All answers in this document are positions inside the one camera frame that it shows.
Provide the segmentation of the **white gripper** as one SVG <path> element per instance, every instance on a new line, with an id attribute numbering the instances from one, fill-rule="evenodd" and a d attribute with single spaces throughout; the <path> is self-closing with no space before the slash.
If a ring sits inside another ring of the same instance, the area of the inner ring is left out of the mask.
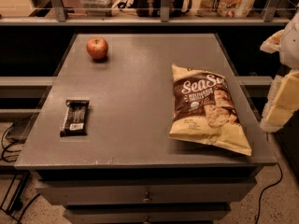
<path id="1" fill-rule="evenodd" d="M 279 53 L 280 62 L 291 69 L 299 68 L 299 13 L 297 13 L 282 30 L 268 37 L 260 46 L 267 53 Z M 268 133 L 282 129 L 292 117 L 292 112 L 299 109 L 299 72 L 286 75 L 278 89 L 274 105 L 266 105 L 260 127 Z"/>

